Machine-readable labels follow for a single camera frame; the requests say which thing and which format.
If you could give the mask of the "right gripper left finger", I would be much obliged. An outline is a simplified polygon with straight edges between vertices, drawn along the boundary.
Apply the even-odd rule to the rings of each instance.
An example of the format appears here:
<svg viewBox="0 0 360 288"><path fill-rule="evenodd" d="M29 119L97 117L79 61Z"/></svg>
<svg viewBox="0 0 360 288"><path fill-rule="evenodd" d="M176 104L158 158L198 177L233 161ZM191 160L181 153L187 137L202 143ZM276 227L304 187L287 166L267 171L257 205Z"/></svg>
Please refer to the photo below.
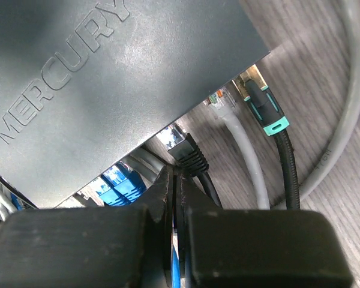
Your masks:
<svg viewBox="0 0 360 288"><path fill-rule="evenodd" d="M33 209L0 226L0 287L170 287L174 174L128 206Z"/></svg>

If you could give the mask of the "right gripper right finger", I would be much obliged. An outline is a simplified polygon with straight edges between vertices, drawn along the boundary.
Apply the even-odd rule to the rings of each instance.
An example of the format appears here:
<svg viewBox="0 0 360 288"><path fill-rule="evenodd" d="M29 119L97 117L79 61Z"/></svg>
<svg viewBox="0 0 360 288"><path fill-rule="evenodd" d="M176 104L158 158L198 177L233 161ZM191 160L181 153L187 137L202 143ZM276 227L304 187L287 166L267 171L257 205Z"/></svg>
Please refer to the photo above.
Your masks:
<svg viewBox="0 0 360 288"><path fill-rule="evenodd" d="M327 218L309 210L218 207L176 173L176 220L187 287L351 287Z"/></svg>

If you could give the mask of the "black network switch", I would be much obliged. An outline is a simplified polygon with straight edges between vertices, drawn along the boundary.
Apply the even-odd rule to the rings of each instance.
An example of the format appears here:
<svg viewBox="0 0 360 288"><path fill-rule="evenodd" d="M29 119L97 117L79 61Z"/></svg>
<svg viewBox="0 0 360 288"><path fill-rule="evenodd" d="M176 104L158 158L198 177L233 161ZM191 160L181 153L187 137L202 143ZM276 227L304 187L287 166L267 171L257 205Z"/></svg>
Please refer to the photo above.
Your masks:
<svg viewBox="0 0 360 288"><path fill-rule="evenodd" d="M0 1L0 176L57 206L268 53L239 1Z"/></svg>

